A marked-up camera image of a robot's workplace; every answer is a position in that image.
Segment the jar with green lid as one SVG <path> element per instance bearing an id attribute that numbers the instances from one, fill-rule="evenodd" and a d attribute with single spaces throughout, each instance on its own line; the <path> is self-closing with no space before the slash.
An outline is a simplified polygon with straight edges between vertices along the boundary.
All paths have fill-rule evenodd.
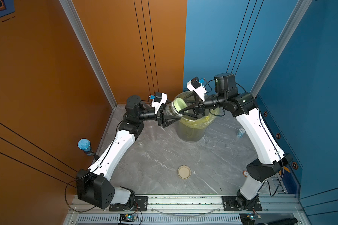
<path id="1" fill-rule="evenodd" d="M 166 114 L 170 116 L 184 116 L 179 111 L 186 108 L 187 103 L 182 98 L 174 99 L 170 104 L 168 104 L 165 108 Z"/>

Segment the cream jar lid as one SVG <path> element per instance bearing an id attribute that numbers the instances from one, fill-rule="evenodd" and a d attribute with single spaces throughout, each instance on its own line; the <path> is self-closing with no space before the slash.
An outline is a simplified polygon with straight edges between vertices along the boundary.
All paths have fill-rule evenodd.
<path id="1" fill-rule="evenodd" d="M 186 180 L 186 179 L 190 178 L 192 172 L 191 172 L 191 169 L 188 166 L 182 165 L 178 168 L 177 174 L 178 174 L 179 178 Z"/>

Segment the tall jar with clear lid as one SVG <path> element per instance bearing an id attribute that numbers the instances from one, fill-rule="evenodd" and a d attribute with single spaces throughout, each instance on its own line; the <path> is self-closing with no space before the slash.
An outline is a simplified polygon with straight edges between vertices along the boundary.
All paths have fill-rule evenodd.
<path id="1" fill-rule="evenodd" d="M 156 129 L 154 126 L 150 126 L 149 127 L 149 135 L 152 141 L 156 141 L 157 140 L 157 134 L 156 134 Z"/>

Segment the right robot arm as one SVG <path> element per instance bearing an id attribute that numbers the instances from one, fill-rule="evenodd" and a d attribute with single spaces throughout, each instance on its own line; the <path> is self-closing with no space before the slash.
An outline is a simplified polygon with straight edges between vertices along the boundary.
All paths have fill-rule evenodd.
<path id="1" fill-rule="evenodd" d="M 254 149 L 257 159 L 247 165 L 248 175 L 238 190 L 234 207 L 239 211 L 253 210 L 259 202 L 259 191 L 265 181 L 276 175 L 284 174 L 293 157 L 276 143 L 263 121 L 255 98 L 248 92 L 239 93 L 235 75 L 223 73 L 214 77 L 215 94 L 205 96 L 207 90 L 203 79 L 193 78 L 187 83 L 187 89 L 194 96 L 194 103 L 181 109 L 181 115 L 197 118 L 211 109 L 222 108 L 228 111 L 241 124 Z"/>

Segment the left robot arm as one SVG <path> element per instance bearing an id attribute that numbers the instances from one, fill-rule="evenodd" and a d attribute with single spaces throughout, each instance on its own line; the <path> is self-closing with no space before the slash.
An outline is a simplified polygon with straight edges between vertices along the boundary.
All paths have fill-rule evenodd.
<path id="1" fill-rule="evenodd" d="M 159 126 L 167 127 L 180 120 L 178 116 L 164 113 L 167 94 L 156 92 L 150 96 L 151 106 L 133 95 L 127 99 L 126 113 L 116 128 L 112 143 L 87 169 L 81 169 L 75 178 L 79 200 L 95 207 L 106 209 L 111 204 L 130 210 L 135 205 L 135 192 L 129 188 L 114 187 L 112 174 L 126 151 L 138 139 L 144 128 L 144 121 L 154 120 Z"/>

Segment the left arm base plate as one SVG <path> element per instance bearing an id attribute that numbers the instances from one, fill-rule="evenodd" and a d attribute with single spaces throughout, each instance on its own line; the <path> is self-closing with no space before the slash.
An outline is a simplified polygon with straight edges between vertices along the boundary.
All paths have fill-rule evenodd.
<path id="1" fill-rule="evenodd" d="M 126 204 L 110 204 L 109 211 L 136 211 L 137 209 L 141 211 L 147 210 L 148 197 L 147 196 L 135 196 L 130 199 Z"/>

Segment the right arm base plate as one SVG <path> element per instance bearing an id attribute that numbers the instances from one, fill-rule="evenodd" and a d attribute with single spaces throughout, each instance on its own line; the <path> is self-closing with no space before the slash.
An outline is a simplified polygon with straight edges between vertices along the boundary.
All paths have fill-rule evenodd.
<path id="1" fill-rule="evenodd" d="M 252 200 L 247 200 L 242 196 L 223 196 L 223 208 L 225 211 L 262 211 L 259 195 Z"/>

